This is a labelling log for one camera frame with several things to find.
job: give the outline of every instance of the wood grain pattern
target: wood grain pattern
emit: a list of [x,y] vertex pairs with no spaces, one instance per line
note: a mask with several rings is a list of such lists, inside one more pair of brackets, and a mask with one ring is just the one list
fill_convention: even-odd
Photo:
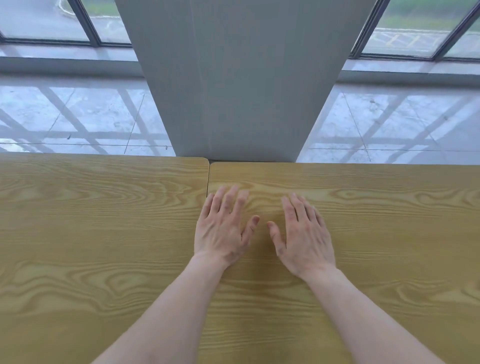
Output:
[[480,357],[478,166],[214,163],[209,192],[251,190],[261,217],[247,254],[224,275],[208,312],[200,362],[350,363],[305,284],[281,265],[266,222],[285,222],[296,191],[325,217],[338,266],[447,363]]
[[203,158],[0,158],[0,363],[90,363],[183,270]]

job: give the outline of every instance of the skin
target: skin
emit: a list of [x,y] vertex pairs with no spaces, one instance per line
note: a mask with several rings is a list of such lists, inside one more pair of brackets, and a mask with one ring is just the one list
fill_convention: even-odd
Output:
[[[248,191],[210,194],[197,222],[185,270],[94,364],[195,363],[206,312],[220,278],[248,249],[260,218],[240,228]],[[358,364],[443,363],[357,290],[335,265],[332,239],[303,197],[282,197],[287,239],[267,223],[278,257],[312,289]]]

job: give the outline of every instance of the person's left hand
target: person's left hand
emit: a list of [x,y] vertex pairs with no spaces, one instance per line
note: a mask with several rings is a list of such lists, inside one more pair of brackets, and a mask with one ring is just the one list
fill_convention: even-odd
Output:
[[195,230],[194,250],[195,255],[220,258],[228,267],[247,250],[260,217],[252,216],[242,231],[241,213],[248,191],[240,191],[235,205],[238,186],[233,186],[227,194],[225,191],[226,187],[221,186],[216,194],[208,195],[205,200]]

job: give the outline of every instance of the curb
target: curb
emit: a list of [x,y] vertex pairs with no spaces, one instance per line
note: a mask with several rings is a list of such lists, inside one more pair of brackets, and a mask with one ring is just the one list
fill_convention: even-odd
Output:
[[[67,0],[57,0],[57,7],[60,9],[60,11],[65,15],[70,18],[76,18],[77,16],[75,13],[65,9],[63,6],[63,2]],[[119,16],[113,16],[113,15],[96,15],[96,16],[90,16],[90,19],[121,19]]]

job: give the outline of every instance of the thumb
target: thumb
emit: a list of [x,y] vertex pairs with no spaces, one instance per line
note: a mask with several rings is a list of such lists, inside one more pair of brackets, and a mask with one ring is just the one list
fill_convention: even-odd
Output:
[[247,225],[245,226],[245,229],[243,229],[243,232],[241,234],[241,242],[244,245],[249,245],[250,244],[250,239],[253,236],[253,232],[255,231],[255,228],[258,225],[258,222],[260,221],[260,216],[254,215],[250,220],[248,220]]
[[267,226],[270,230],[270,237],[275,245],[276,255],[280,257],[286,248],[285,243],[282,240],[282,236],[280,235],[280,229],[273,221],[269,221]]

